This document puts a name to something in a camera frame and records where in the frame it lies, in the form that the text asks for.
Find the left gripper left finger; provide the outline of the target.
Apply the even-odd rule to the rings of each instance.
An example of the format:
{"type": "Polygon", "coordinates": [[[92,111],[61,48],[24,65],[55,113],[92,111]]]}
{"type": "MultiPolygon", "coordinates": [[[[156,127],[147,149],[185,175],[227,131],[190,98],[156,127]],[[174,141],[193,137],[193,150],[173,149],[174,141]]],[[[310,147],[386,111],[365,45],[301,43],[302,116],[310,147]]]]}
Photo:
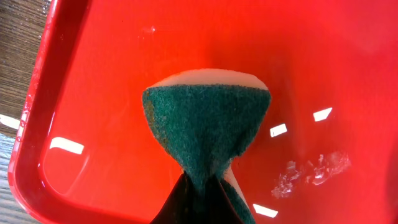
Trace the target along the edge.
{"type": "Polygon", "coordinates": [[[202,197],[184,172],[150,224],[202,223],[202,197]]]}

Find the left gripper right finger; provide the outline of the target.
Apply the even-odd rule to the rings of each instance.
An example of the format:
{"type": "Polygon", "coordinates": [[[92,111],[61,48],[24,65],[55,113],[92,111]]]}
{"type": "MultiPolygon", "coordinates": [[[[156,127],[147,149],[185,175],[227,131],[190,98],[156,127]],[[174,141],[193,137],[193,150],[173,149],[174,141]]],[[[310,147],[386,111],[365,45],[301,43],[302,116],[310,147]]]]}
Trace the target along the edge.
{"type": "Polygon", "coordinates": [[[204,224],[243,224],[216,175],[212,175],[205,183],[203,203],[204,224]]]}

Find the green scouring sponge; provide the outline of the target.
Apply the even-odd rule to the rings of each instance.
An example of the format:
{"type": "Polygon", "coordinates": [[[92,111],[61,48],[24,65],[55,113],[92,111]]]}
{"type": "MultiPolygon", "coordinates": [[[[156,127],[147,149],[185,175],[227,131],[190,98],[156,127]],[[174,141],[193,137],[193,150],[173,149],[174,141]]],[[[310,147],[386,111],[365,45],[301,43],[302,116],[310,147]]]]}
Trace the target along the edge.
{"type": "Polygon", "coordinates": [[[150,130],[191,178],[202,197],[202,219],[205,183],[216,175],[243,223],[254,222],[231,163],[253,142],[270,102],[256,76],[222,69],[189,70],[144,90],[150,130]]]}

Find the red plastic tray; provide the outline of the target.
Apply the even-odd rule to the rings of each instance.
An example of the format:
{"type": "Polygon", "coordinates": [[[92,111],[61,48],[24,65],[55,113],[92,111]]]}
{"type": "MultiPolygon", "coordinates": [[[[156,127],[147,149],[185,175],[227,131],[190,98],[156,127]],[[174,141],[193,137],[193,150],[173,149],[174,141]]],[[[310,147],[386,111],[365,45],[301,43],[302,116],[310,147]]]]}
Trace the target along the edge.
{"type": "Polygon", "coordinates": [[[258,223],[397,222],[396,1],[53,1],[8,181],[43,223],[149,223],[181,167],[142,92],[182,71],[271,92],[232,169],[258,223]]]}

